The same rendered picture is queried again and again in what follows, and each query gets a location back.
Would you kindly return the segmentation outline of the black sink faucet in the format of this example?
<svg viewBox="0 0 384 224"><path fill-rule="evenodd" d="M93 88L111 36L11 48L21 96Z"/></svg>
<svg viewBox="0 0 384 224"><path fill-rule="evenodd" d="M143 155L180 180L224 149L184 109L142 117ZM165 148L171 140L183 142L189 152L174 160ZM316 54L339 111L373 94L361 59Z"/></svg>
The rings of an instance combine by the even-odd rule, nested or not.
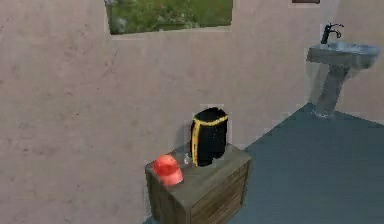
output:
<svg viewBox="0 0 384 224"><path fill-rule="evenodd" d="M323 31L323 34L321 37L321 44L327 44L328 43L328 39L329 39L329 36L331 33L335 33L337 39L340 39L342 37L342 33L339 30L335 29L335 26L343 27L343 24L328 23L324 26L324 31Z"/></svg>

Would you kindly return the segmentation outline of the wooden crate table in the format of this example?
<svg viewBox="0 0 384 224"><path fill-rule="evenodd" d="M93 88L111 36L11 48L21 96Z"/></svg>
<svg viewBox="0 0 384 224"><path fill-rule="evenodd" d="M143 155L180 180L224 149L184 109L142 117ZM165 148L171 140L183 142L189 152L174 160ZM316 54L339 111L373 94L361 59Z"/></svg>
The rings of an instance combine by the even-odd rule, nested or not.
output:
<svg viewBox="0 0 384 224"><path fill-rule="evenodd" d="M180 163L183 181L165 186L154 172L152 162L145 166L151 217L145 224L227 224L242 208L247 191L252 157L232 144L211 165L184 164L190 146L180 146L170 154Z"/></svg>

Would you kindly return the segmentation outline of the grey pedestal sink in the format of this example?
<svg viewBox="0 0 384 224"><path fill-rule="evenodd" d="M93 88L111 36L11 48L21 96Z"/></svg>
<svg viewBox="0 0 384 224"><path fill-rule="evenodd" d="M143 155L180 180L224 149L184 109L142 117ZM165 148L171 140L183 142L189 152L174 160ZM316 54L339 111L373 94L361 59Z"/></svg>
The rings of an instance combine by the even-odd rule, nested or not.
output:
<svg viewBox="0 0 384 224"><path fill-rule="evenodd" d="M332 119L348 73L351 70L371 68L380 53L378 46L343 41L311 46L306 61L328 66L320 96L314 104L314 114L320 118Z"/></svg>

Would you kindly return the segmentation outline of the black yellow-striped bag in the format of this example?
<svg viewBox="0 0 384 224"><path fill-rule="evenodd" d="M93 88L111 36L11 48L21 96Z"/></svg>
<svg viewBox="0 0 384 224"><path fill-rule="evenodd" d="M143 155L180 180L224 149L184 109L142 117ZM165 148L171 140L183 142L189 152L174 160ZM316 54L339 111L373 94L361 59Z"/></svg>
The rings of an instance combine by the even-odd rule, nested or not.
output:
<svg viewBox="0 0 384 224"><path fill-rule="evenodd" d="M207 108L193 117L190 153L194 165L208 166L223 156L227 130L228 115L221 108Z"/></svg>

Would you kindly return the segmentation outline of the red cap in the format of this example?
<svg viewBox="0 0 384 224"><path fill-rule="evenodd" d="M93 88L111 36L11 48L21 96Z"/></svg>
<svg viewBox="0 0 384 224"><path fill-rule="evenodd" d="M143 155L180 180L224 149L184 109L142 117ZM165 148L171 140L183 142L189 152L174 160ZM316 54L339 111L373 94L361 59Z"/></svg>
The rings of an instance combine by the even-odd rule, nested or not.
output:
<svg viewBox="0 0 384 224"><path fill-rule="evenodd" d="M183 174L176 159L171 155L161 155L154 162L154 172L166 186L183 181Z"/></svg>

